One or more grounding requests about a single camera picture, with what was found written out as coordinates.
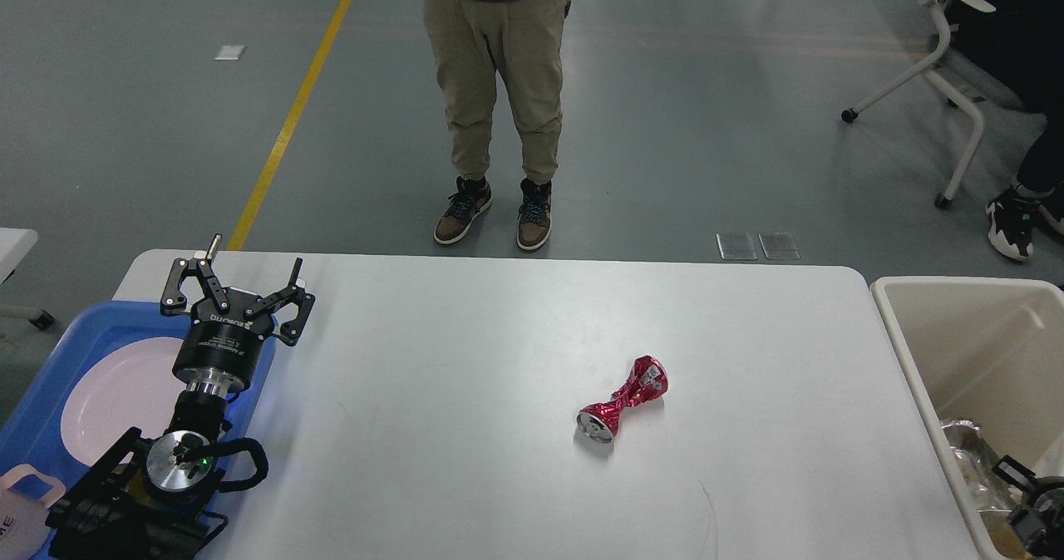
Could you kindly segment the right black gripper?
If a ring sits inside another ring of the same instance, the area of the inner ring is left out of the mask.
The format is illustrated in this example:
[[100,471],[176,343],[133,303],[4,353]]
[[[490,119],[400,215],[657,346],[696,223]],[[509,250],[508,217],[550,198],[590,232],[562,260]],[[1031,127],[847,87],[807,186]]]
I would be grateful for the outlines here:
[[993,473],[1010,488],[1027,494],[1029,510],[1013,510],[1008,526],[1030,555],[1063,557],[1063,478],[1038,480],[1033,470],[1005,454]]

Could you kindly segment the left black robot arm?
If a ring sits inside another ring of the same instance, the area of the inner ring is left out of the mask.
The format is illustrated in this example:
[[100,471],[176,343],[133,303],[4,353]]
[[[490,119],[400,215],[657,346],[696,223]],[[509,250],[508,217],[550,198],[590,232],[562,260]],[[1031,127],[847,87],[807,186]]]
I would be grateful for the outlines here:
[[162,435],[130,427],[53,504],[46,525],[53,559],[193,559],[229,520],[209,510],[217,494],[266,480],[267,455],[255,439],[232,438],[229,403],[249,389],[269,339],[295,346],[315,296],[300,283],[262,295],[225,285],[213,263],[221,235],[202,258],[174,258],[160,314],[190,319],[172,374],[183,390]]

